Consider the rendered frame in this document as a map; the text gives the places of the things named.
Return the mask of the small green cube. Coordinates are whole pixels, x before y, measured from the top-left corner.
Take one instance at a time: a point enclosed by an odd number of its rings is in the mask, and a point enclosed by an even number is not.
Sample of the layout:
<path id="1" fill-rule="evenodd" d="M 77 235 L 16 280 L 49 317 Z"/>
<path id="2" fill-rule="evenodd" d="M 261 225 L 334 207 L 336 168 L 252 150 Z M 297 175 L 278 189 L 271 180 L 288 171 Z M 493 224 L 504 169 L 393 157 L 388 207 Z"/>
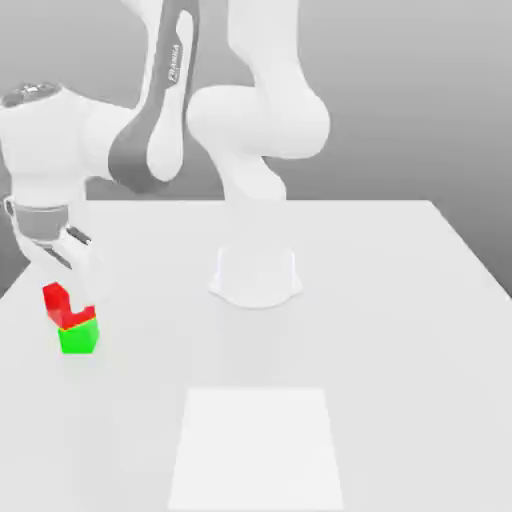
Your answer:
<path id="1" fill-rule="evenodd" d="M 64 354 L 91 354 L 99 339 L 96 318 L 91 318 L 73 327 L 58 328 L 61 350 Z"/>

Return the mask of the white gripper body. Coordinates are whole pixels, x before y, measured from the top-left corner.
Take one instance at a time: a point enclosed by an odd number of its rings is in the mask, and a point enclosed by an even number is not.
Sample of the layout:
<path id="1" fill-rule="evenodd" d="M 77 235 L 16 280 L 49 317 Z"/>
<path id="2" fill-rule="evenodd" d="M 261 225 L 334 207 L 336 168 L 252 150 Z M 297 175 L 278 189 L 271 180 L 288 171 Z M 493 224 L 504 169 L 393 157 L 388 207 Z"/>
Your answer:
<path id="1" fill-rule="evenodd" d="M 21 235 L 20 248 L 41 274 L 42 282 L 58 282 L 72 303 L 96 304 L 111 295 L 108 262 L 91 240 L 83 242 L 61 234 L 44 242 Z"/>

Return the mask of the small red cube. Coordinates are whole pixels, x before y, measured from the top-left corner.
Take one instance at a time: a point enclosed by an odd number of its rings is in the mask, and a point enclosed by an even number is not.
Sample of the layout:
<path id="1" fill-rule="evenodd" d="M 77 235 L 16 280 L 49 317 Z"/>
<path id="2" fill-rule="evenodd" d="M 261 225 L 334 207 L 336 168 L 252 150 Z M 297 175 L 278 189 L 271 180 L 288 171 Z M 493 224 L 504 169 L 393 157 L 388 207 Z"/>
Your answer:
<path id="1" fill-rule="evenodd" d="M 74 313 L 69 293 L 58 282 L 44 286 L 42 291 L 47 315 L 61 329 L 70 329 L 96 317 L 93 306 Z"/>

